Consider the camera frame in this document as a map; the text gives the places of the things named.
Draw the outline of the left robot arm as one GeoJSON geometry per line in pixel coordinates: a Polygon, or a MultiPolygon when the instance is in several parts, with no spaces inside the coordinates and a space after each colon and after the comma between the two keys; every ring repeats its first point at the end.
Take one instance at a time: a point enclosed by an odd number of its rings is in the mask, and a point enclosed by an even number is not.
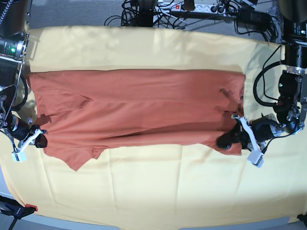
{"type": "Polygon", "coordinates": [[[304,0],[278,2],[285,59],[264,64],[255,78],[256,101],[276,118],[239,116],[245,77],[223,70],[118,69],[33,73],[38,120],[52,147],[97,148],[155,144],[261,144],[304,128],[307,19],[304,0]]]}

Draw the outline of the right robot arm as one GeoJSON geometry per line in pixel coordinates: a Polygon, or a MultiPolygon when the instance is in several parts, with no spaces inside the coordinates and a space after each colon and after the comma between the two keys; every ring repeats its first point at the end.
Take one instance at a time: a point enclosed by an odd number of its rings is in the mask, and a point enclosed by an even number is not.
{"type": "Polygon", "coordinates": [[[25,24],[31,4],[28,0],[0,2],[0,127],[19,141],[31,135],[29,125],[12,114],[27,100],[22,68],[29,37],[25,24]]]}

